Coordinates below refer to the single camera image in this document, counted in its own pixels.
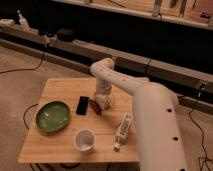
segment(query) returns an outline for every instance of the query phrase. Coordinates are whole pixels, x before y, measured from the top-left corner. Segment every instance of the wooden shelf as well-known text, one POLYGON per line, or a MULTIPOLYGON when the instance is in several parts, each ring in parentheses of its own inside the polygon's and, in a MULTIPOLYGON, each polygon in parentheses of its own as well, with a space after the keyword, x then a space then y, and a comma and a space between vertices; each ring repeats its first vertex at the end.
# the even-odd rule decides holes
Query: wooden shelf
POLYGON ((159 20, 159 21, 165 21, 165 22, 170 22, 170 23, 175 23, 175 24, 180 24, 180 25, 185 25, 185 26, 190 26, 190 27, 196 27, 196 28, 201 28, 201 29, 207 29, 207 30, 213 30, 213 27, 208 26, 207 23, 202 23, 202 22, 197 22, 193 21, 190 19, 190 12, 194 3, 194 0, 188 0, 185 8, 185 13, 183 18, 179 17, 179 7, 180 7, 180 2, 177 3, 176 7, 173 9, 169 9, 168 2, 169 0, 164 0, 162 4, 162 17, 152 17, 152 9, 153 9, 153 4, 148 0, 143 0, 140 1, 141 3, 138 3, 136 1, 139 0, 134 0, 135 4, 133 4, 132 0, 114 0, 117 3, 123 2, 122 5, 126 5, 126 8, 119 7, 116 4, 110 3, 107 0, 94 0, 93 3, 86 5, 84 4, 84 0, 52 0, 60 3, 67 3, 67 4, 72 4, 72 5, 78 5, 78 6, 83 6, 86 8, 94 8, 94 9, 99 9, 99 10, 105 10, 109 12, 116 12, 116 13, 121 13, 121 14, 126 14, 126 15, 132 15, 132 16, 137 16, 137 17, 142 17, 142 18, 147 18, 147 19, 152 19, 152 20, 159 20))

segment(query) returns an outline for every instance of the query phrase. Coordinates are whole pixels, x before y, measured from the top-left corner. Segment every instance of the cable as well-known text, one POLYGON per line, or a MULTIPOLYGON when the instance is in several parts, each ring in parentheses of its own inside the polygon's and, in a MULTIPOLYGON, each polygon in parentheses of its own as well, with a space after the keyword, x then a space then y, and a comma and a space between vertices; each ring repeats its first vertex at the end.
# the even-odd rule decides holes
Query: cable
POLYGON ((39 169, 39 171, 43 171, 43 169, 41 168, 41 166, 39 166, 38 163, 35 163, 35 165, 37 166, 37 168, 39 169))
POLYGON ((42 63, 44 61, 44 56, 45 56, 45 51, 43 51, 43 53, 42 53, 42 57, 41 57, 39 64, 34 68, 23 68, 23 69, 13 69, 13 70, 1 71, 0 74, 10 73, 10 72, 19 72, 19 71, 34 71, 34 70, 37 70, 42 65, 42 63))
POLYGON ((35 171, 35 169, 33 168, 33 165, 30 163, 30 167, 33 171, 35 171))
POLYGON ((61 167, 63 167, 64 169, 75 169, 77 168, 78 166, 80 166, 80 163, 76 163, 76 164, 73 164, 73 165, 70 165, 70 166, 67 166, 63 163, 60 163, 61 167))
POLYGON ((147 76, 147 71, 148 71, 148 68, 150 66, 150 63, 152 62, 152 58, 149 59, 149 62, 146 64, 145 68, 144 68, 144 74, 145 76, 147 76))
POLYGON ((199 91, 198 91, 198 97, 195 100, 195 102, 194 102, 194 104, 192 106, 192 109, 191 109, 191 111, 189 112, 188 115, 189 115, 189 118, 191 119, 191 121, 193 122, 193 124, 196 125, 199 128, 199 130, 201 131, 201 146, 202 146, 202 149, 204 151, 205 156, 198 158, 199 169, 200 169, 200 171, 203 171, 204 165, 205 165, 206 168, 208 169, 208 171, 211 171, 211 169, 208 166, 208 162, 210 162, 211 164, 213 164, 213 161, 208 158, 208 153, 207 153, 207 150, 206 150, 205 145, 204 145, 204 142, 205 142, 205 132, 202 129, 202 127, 198 124, 198 122, 192 117, 192 113, 195 110, 195 107, 197 106, 197 103, 198 103, 198 101, 200 99, 200 96, 201 96, 201 93, 202 93, 203 90, 204 89, 202 89, 202 88, 199 89, 199 91))
POLYGON ((24 112, 24 114, 23 114, 24 125, 25 125, 25 127, 26 127, 28 130, 29 130, 29 126, 27 125, 27 122, 26 122, 26 119, 25 119, 26 114, 27 114, 27 112, 28 112, 30 109, 32 109, 33 107, 35 107, 35 106, 37 106, 37 105, 38 105, 38 104, 31 105, 30 107, 27 108, 27 110, 25 110, 25 112, 24 112))
POLYGON ((126 8, 124 5, 121 5, 113 0, 107 0, 107 1, 111 2, 112 4, 118 5, 119 7, 126 8))
POLYGON ((106 171, 109 171, 109 169, 110 169, 110 163, 107 164, 106 171))

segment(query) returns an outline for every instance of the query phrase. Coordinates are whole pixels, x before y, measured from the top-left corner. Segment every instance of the power strip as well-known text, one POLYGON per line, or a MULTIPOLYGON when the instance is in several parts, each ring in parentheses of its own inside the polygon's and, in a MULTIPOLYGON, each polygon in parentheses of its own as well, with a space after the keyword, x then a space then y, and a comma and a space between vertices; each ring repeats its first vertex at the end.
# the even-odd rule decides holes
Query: power strip
POLYGON ((13 19, 1 19, 0 26, 13 26, 15 25, 15 21, 13 19))

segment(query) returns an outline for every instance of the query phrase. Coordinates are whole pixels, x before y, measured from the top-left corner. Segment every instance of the wooden table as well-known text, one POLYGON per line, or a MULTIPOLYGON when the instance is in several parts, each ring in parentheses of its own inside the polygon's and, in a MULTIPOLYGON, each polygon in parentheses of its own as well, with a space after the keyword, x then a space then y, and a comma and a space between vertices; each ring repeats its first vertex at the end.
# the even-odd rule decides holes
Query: wooden table
POLYGON ((116 128, 124 112, 131 112, 132 97, 113 87, 114 107, 96 115, 88 105, 86 116, 76 115, 80 96, 93 98, 94 78, 49 79, 44 87, 39 110, 51 101, 63 101, 71 109, 71 121, 61 131, 52 135, 42 135, 33 119, 23 148, 19 155, 20 163, 98 163, 98 162, 137 162, 138 153, 134 128, 131 128, 127 143, 120 152, 113 151, 116 128), (73 138, 80 129, 91 129, 95 133, 93 153, 81 154, 74 147, 73 138))

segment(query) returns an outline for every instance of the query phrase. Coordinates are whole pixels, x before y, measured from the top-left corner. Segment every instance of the small object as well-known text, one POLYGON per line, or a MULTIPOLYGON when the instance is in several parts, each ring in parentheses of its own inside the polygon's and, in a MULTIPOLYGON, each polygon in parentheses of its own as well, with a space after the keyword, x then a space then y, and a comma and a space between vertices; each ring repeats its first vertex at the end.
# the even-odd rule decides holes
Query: small object
POLYGON ((178 0, 170 0, 170 8, 174 8, 178 0))
POLYGON ((133 116, 130 113, 124 113, 121 124, 116 131, 116 139, 114 143, 114 151, 120 150, 120 145, 127 140, 129 129, 132 125, 133 116))
POLYGON ((155 0, 154 9, 152 11, 152 16, 153 17, 158 17, 159 16, 161 4, 162 4, 162 0, 155 0))
POLYGON ((64 29, 61 28, 59 31, 57 31, 57 38, 58 40, 64 41, 64 42, 72 42, 75 38, 75 32, 71 29, 64 29))
POLYGON ((87 112, 88 103, 89 97, 80 96, 76 113, 79 115, 85 115, 87 112))
POLYGON ((44 133, 53 133, 64 128, 70 120, 69 107, 59 101, 44 105, 36 115, 37 127, 44 133))
POLYGON ((74 137, 74 145, 77 150, 83 153, 92 151, 95 143, 95 135, 91 130, 80 130, 74 137))
POLYGON ((208 22, 208 25, 210 27, 213 27, 213 15, 211 15, 210 19, 209 19, 209 22, 208 22))
POLYGON ((13 26, 15 21, 13 19, 1 19, 0 26, 13 26))
POLYGON ((98 103, 96 103, 95 100, 89 100, 89 104, 92 107, 92 109, 95 111, 96 114, 100 115, 101 114, 101 108, 98 103))
POLYGON ((91 4, 92 3, 92 0, 84 0, 84 4, 85 5, 89 5, 89 4, 91 4))
POLYGON ((21 14, 20 10, 18 10, 17 13, 18 13, 18 16, 19 16, 19 23, 20 23, 22 29, 24 31, 29 31, 30 30, 30 26, 29 26, 29 24, 27 22, 27 19, 23 17, 23 15, 21 14))

